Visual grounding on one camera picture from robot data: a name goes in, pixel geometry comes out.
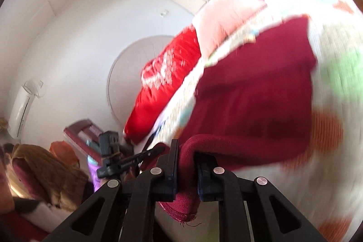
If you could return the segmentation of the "dark red knit garment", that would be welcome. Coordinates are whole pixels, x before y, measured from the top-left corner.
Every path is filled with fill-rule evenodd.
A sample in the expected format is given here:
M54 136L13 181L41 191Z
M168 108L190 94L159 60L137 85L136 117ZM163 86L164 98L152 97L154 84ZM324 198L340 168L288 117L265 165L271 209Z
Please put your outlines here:
M198 212L197 152L232 171L286 161L307 149L315 65L302 16L261 32L204 70L179 137L176 199L161 203L170 217L189 222Z

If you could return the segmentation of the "dark red storage box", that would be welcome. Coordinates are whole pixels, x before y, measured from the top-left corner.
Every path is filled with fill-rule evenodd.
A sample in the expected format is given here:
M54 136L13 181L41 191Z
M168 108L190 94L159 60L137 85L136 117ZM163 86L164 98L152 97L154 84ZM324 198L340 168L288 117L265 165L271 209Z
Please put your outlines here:
M90 119L79 120L67 126L63 130L63 135L68 144L75 147L85 156L91 156L98 165L102 164L99 152L87 145L88 141L98 144L98 137L103 133Z

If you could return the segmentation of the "brown garment pile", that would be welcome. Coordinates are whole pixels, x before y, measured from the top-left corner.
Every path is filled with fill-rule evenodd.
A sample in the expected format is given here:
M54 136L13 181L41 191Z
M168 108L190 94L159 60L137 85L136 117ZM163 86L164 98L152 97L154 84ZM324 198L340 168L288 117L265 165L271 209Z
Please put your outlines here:
M93 184L82 169L63 163L43 147L16 144L9 160L15 175L34 199L75 211L94 193Z

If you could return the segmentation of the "patchwork heart quilt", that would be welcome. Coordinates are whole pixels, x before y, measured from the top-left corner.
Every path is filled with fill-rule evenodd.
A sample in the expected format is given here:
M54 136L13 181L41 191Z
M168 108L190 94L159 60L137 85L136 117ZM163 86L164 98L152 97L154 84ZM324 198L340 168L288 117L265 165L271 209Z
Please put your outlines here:
M264 0L266 7L228 36L208 58L200 57L137 144L170 146L187 125L195 90L208 67L257 36L296 17L308 18L316 65L311 72L311 131L307 149L292 159L232 170L274 184L328 241L349 241L362 223L362 12L354 0ZM217 204L199 201L189 222L168 215L159 222L174 241L218 241Z

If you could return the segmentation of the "round white headboard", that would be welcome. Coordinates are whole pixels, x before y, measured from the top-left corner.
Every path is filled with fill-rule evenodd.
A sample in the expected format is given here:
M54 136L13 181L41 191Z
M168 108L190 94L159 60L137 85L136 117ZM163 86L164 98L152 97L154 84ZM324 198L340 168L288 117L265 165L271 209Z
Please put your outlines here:
M107 82L108 104L120 128L124 128L141 90L144 65L157 57L172 36L150 36L131 43L115 59Z

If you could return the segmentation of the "red floral duvet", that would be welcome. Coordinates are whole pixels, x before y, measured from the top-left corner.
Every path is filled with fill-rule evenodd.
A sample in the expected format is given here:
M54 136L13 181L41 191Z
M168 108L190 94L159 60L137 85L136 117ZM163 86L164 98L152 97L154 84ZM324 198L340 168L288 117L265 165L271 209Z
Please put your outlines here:
M124 137L139 144L201 57L196 30L185 27L154 59L144 65L141 90L124 127Z

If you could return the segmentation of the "white air conditioner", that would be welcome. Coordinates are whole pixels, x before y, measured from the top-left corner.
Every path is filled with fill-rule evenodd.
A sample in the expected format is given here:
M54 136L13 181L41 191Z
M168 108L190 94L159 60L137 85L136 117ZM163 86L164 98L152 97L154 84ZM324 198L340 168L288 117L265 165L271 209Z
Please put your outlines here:
M23 83L18 89L8 120L7 132L11 138L21 139L22 129L27 120L31 105L35 98L42 96L43 87L43 81L31 79Z

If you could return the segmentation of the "pink pillow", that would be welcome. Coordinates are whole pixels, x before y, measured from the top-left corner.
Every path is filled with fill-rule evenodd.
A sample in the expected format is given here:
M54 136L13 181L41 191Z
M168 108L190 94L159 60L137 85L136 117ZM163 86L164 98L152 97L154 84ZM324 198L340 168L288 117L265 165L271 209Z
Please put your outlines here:
M201 56L210 57L228 36L265 7L264 0L211 0L206 3L192 21Z

